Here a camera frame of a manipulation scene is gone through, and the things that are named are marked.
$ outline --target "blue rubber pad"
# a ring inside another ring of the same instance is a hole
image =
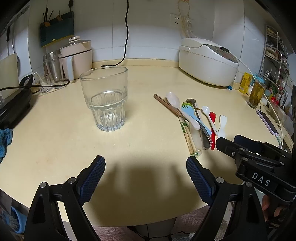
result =
[[[96,189],[98,182],[100,181],[104,171],[105,171],[106,163],[105,159],[101,156],[99,161],[96,163],[85,182],[81,185],[80,188],[80,198],[79,203],[83,205],[85,202],[88,202],[94,190]]]
[[[215,190],[214,190],[213,186],[211,187],[210,184],[207,182],[207,180],[205,179],[205,177],[202,174],[203,170],[200,170],[197,167],[196,162],[194,162],[192,157],[189,157],[187,159],[187,161],[186,161],[187,172],[188,172],[201,200],[203,202],[207,203],[209,206],[211,206],[214,201],[212,198],[212,195]]]

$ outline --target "white ceramic spoon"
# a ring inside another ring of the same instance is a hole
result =
[[[203,106],[203,107],[202,107],[202,112],[203,112],[203,113],[207,116],[207,118],[209,119],[209,122],[210,122],[210,124],[211,124],[211,126],[212,126],[212,128],[213,128],[213,130],[214,130],[214,132],[215,132],[215,135],[217,136],[217,135],[218,135],[218,130],[217,130],[217,128],[215,127],[214,123],[213,123],[212,120],[211,120],[211,117],[210,117],[210,108],[207,107],[207,106]]]
[[[219,129],[219,133],[218,133],[218,138],[223,137],[225,138],[226,133],[225,133],[225,126],[227,123],[227,117],[224,115],[220,115],[220,129]]]
[[[182,113],[182,115],[192,124],[194,129],[196,129],[196,130],[200,129],[200,124],[180,108],[179,98],[173,92],[168,92],[165,96],[166,96],[168,102],[173,107],[177,108]]]

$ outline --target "blue cloth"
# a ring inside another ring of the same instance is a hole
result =
[[[6,154],[6,147],[12,142],[12,129],[0,130],[0,163]]]

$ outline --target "rice cooker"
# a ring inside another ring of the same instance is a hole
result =
[[[194,78],[218,86],[234,81],[239,63],[228,49],[206,39],[184,38],[179,50],[179,67]]]

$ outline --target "beige countertop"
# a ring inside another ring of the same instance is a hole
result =
[[[12,144],[0,164],[0,188],[30,207],[38,185],[64,183],[89,166],[97,155],[106,170],[83,208],[92,225],[129,226],[173,218],[205,206],[186,171],[188,147],[179,120],[153,98],[173,91],[195,98],[217,115],[226,115],[226,138],[237,134],[278,146],[248,97],[237,90],[202,84],[178,68],[128,67],[126,122],[103,132],[87,108],[80,82],[39,96],[15,127]],[[203,121],[209,126],[205,116]],[[215,176],[241,183],[234,160],[203,151],[199,161]],[[62,219],[68,221],[63,205]]]

